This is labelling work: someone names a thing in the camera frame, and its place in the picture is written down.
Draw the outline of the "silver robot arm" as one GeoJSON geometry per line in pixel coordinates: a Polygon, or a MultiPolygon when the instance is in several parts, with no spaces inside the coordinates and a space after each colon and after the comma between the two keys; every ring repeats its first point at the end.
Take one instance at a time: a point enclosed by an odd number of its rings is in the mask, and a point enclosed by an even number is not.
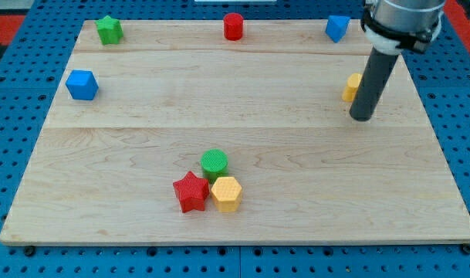
{"type": "Polygon", "coordinates": [[[445,0],[365,0],[361,28],[384,55],[425,53],[441,31],[445,0]]]}

